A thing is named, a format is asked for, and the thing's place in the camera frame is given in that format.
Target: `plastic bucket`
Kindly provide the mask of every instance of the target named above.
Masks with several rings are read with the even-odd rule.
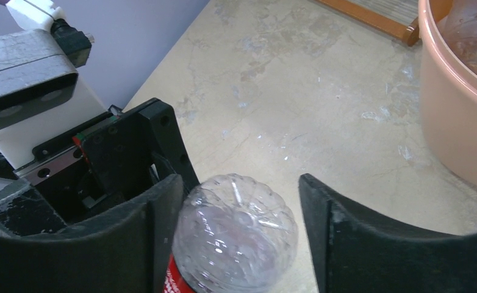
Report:
[[[445,0],[420,0],[418,17],[423,40],[420,114],[431,151],[452,172],[477,185],[477,75],[452,53],[433,15]]]

